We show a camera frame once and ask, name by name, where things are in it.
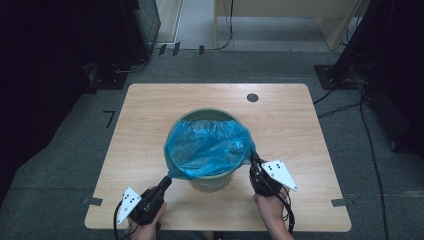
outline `black equipment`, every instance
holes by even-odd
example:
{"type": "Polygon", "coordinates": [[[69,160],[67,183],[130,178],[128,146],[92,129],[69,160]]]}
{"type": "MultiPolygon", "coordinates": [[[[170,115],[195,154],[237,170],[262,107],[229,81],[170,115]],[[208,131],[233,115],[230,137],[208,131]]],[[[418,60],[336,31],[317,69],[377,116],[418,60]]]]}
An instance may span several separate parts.
{"type": "Polygon", "coordinates": [[[262,168],[262,163],[264,163],[264,160],[259,157],[258,153],[252,152],[250,160],[252,165],[250,166],[249,170],[249,178],[255,193],[264,197],[276,196],[284,204],[284,207],[286,208],[286,211],[289,215],[288,231],[290,234],[293,234],[295,219],[291,205],[280,196],[281,189],[285,190],[285,188],[281,183],[272,179],[268,173],[265,172],[265,170],[262,168]]]}
{"type": "Polygon", "coordinates": [[[324,89],[343,89],[351,68],[367,78],[365,100],[381,116],[394,151],[424,157],[424,2],[370,1],[338,61],[316,65],[324,89]]]}
{"type": "MultiPolygon", "coordinates": [[[[153,222],[159,209],[164,203],[165,191],[171,185],[171,178],[164,177],[158,186],[147,189],[141,194],[141,201],[132,210],[129,217],[138,225],[143,226],[153,222]]],[[[160,223],[156,224],[156,230],[160,229],[160,223]]]]}
{"type": "Polygon", "coordinates": [[[94,63],[90,89],[122,89],[128,72],[137,69],[132,65],[147,64],[161,26],[155,0],[77,0],[62,5],[94,63]]]}

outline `cable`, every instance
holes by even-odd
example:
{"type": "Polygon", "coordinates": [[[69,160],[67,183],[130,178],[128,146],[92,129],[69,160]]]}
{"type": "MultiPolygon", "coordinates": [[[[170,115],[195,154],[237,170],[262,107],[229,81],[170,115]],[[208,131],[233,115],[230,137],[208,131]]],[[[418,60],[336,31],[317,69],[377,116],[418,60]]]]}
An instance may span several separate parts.
{"type": "Polygon", "coordinates": [[[347,81],[345,81],[345,82],[340,82],[340,83],[337,83],[336,85],[334,85],[324,96],[322,96],[322,97],[320,97],[319,99],[317,99],[317,100],[315,100],[313,103],[314,103],[314,105],[315,104],[317,104],[317,103],[319,103],[319,102],[321,102],[322,100],[324,100],[326,97],[328,97],[328,95],[330,95],[330,93],[332,93],[334,90],[336,90],[338,87],[340,87],[341,85],[343,85],[343,84],[353,84],[354,82],[347,82],[347,81]]]}
{"type": "MultiPolygon", "coordinates": [[[[286,192],[286,199],[288,200],[287,203],[291,206],[291,198],[289,191],[285,187],[283,187],[284,191],[286,192]]],[[[283,221],[287,221],[289,219],[289,214],[287,213],[285,216],[283,216],[283,221]]]]}
{"type": "MultiPolygon", "coordinates": [[[[358,18],[356,18],[356,23],[355,23],[355,25],[354,25],[354,32],[356,31],[356,29],[358,28],[358,26],[359,26],[359,20],[360,20],[361,18],[360,17],[358,17],[358,18]]],[[[343,45],[343,46],[347,46],[347,44],[349,43],[349,27],[347,27],[346,28],[346,42],[343,40],[343,39],[341,39],[340,40],[340,45],[343,45]]]]}
{"type": "Polygon", "coordinates": [[[361,102],[356,103],[356,104],[346,105],[346,106],[343,106],[343,107],[339,107],[336,110],[329,111],[329,112],[326,112],[326,113],[323,113],[323,114],[319,115],[318,118],[329,117],[329,116],[333,115],[336,112],[342,112],[342,111],[345,111],[345,110],[347,110],[347,109],[349,109],[351,107],[359,106],[359,104],[361,104],[361,102]]]}
{"type": "Polygon", "coordinates": [[[368,141],[370,143],[372,161],[373,161],[373,164],[374,164],[375,174],[377,176],[378,186],[380,188],[380,200],[381,200],[381,210],[382,210],[382,213],[383,213],[384,233],[385,233],[386,240],[389,240],[389,230],[388,230],[388,227],[387,227],[386,204],[385,204],[385,201],[384,201],[383,184],[381,182],[380,171],[378,170],[378,166],[377,166],[377,160],[376,160],[375,151],[374,151],[374,144],[372,142],[371,134],[370,134],[368,125],[367,125],[367,123],[365,121],[365,117],[364,117],[364,112],[363,112],[363,108],[362,108],[363,101],[364,101],[364,97],[362,96],[361,97],[361,104],[359,105],[360,106],[359,108],[360,108],[360,111],[361,111],[362,123],[364,124],[364,128],[365,128],[365,131],[367,132],[367,136],[368,136],[368,141]]]}
{"type": "Polygon", "coordinates": [[[146,65],[146,62],[147,61],[143,61],[143,64],[140,67],[136,68],[136,69],[128,70],[128,71],[115,71],[115,73],[132,73],[132,72],[136,72],[136,71],[140,70],[142,67],[144,67],[144,65],[146,65]]]}
{"type": "Polygon", "coordinates": [[[369,72],[373,68],[373,64],[352,64],[354,74],[360,78],[366,80],[369,72]]]}
{"type": "Polygon", "coordinates": [[[126,234],[124,237],[122,237],[122,238],[119,238],[119,235],[118,235],[118,228],[117,228],[117,226],[116,226],[116,216],[118,215],[118,209],[119,209],[119,207],[121,207],[121,205],[122,205],[122,200],[121,201],[119,201],[119,203],[118,203],[118,205],[116,206],[116,208],[115,208],[115,212],[113,213],[113,233],[114,233],[114,235],[115,235],[115,239],[116,240],[122,240],[122,239],[124,239],[124,238],[128,238],[129,236],[131,236],[136,230],[137,230],[137,228],[138,228],[138,224],[137,224],[137,226],[135,227],[135,229],[131,232],[131,233],[129,233],[129,234],[126,234]]]}
{"type": "Polygon", "coordinates": [[[119,201],[118,205],[116,206],[115,212],[113,213],[113,233],[115,234],[115,239],[119,240],[118,236],[118,229],[116,227],[116,215],[118,215],[118,209],[122,205],[122,200],[119,201]]]}
{"type": "MultiPolygon", "coordinates": [[[[289,233],[290,234],[292,234],[293,235],[293,228],[294,228],[294,224],[295,224],[295,218],[294,218],[294,213],[293,213],[293,211],[292,211],[292,209],[291,209],[291,202],[290,203],[288,203],[288,202],[286,202],[281,196],[280,196],[280,193],[278,193],[278,192],[276,192],[276,191],[274,191],[274,189],[272,189],[272,187],[267,183],[267,181],[265,181],[265,179],[263,179],[262,178],[262,176],[260,176],[260,179],[261,179],[261,181],[263,182],[263,183],[265,183],[265,185],[269,188],[269,190],[271,191],[271,192],[273,192],[274,193],[274,195],[283,203],[283,205],[284,205],[284,207],[286,208],[286,211],[287,211],[287,215],[288,215],[288,219],[289,219],[289,228],[288,228],[288,231],[289,231],[289,233]]],[[[284,190],[286,191],[286,193],[287,193],[287,197],[290,199],[290,196],[289,196],[289,193],[288,193],[288,191],[284,188],[284,190]]]]}
{"type": "MultiPolygon", "coordinates": [[[[386,34],[385,39],[383,39],[383,41],[384,41],[383,43],[387,43],[388,40],[389,40],[390,30],[391,30],[391,25],[392,25],[392,19],[393,19],[394,6],[395,6],[395,0],[392,0],[392,6],[391,6],[391,10],[390,10],[388,25],[387,25],[387,34],[386,34]]],[[[378,49],[375,49],[375,50],[372,50],[372,51],[368,51],[368,52],[365,52],[365,53],[356,54],[355,56],[351,57],[348,61],[345,61],[346,63],[343,66],[342,69],[344,69],[345,67],[347,67],[348,66],[347,64],[351,64],[358,57],[362,57],[362,56],[367,56],[367,55],[378,53],[382,49],[382,47],[381,47],[382,45],[384,45],[384,44],[380,44],[380,47],[378,49]]],[[[349,71],[350,70],[348,69],[346,73],[342,74],[342,76],[348,74],[349,71]]]]}
{"type": "Polygon", "coordinates": [[[230,36],[228,37],[227,42],[224,44],[224,46],[222,46],[220,48],[213,49],[213,50],[222,50],[222,49],[228,47],[231,42],[235,43],[234,39],[233,39],[233,11],[234,11],[234,0],[231,0],[230,23],[229,24],[228,24],[228,18],[225,17],[225,21],[227,22],[227,26],[230,29],[230,36]]]}

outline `table leg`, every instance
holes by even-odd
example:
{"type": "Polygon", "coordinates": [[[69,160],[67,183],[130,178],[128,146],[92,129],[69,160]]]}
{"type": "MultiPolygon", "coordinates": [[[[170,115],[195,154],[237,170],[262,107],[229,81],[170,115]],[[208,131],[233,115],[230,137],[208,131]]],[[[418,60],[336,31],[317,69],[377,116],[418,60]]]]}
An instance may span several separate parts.
{"type": "Polygon", "coordinates": [[[213,39],[213,47],[215,49],[218,48],[218,0],[214,1],[214,11],[213,11],[213,34],[214,34],[214,39],[213,39]]]}
{"type": "Polygon", "coordinates": [[[346,9],[346,14],[343,18],[316,18],[330,50],[336,50],[342,38],[342,34],[349,26],[361,2],[362,0],[350,1],[351,4],[346,9]]]}

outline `metal stand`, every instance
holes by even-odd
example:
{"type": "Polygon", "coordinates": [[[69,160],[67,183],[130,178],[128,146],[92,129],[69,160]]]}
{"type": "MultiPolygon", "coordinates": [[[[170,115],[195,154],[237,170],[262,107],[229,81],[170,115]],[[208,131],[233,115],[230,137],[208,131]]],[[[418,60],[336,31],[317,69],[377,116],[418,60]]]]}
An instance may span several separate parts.
{"type": "Polygon", "coordinates": [[[322,89],[357,89],[356,83],[349,83],[349,79],[333,79],[331,76],[331,69],[333,65],[315,65],[315,72],[321,82],[322,89]]]}
{"type": "Polygon", "coordinates": [[[115,73],[97,71],[91,80],[90,87],[86,91],[88,94],[96,94],[97,90],[122,90],[127,80],[128,73],[115,73]]]}

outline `gray carpet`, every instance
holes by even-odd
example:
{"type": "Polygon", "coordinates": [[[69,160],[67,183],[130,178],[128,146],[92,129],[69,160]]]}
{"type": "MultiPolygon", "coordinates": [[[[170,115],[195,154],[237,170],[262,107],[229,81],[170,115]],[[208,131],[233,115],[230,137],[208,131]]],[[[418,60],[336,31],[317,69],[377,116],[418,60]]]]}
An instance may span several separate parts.
{"type": "MultiPolygon", "coordinates": [[[[111,230],[84,226],[88,206],[82,202],[94,192],[130,84],[305,83],[312,98],[318,99],[326,91],[313,66],[333,64],[338,57],[339,53],[318,52],[156,53],[147,66],[128,76],[124,90],[83,95],[51,144],[18,170],[1,208],[0,239],[114,238],[111,230]],[[104,110],[117,113],[109,128],[110,114],[104,110]]],[[[316,112],[357,103],[360,94],[360,90],[334,91],[316,105],[316,112]]],[[[413,153],[391,152],[390,139],[374,110],[364,106],[364,115],[384,186],[390,238],[424,239],[424,161],[413,153]]],[[[296,239],[384,239],[379,188],[359,107],[323,118],[320,124],[352,229],[346,233],[295,232],[296,239]]],[[[165,234],[162,239],[176,236],[161,234],[165,234]]]]}

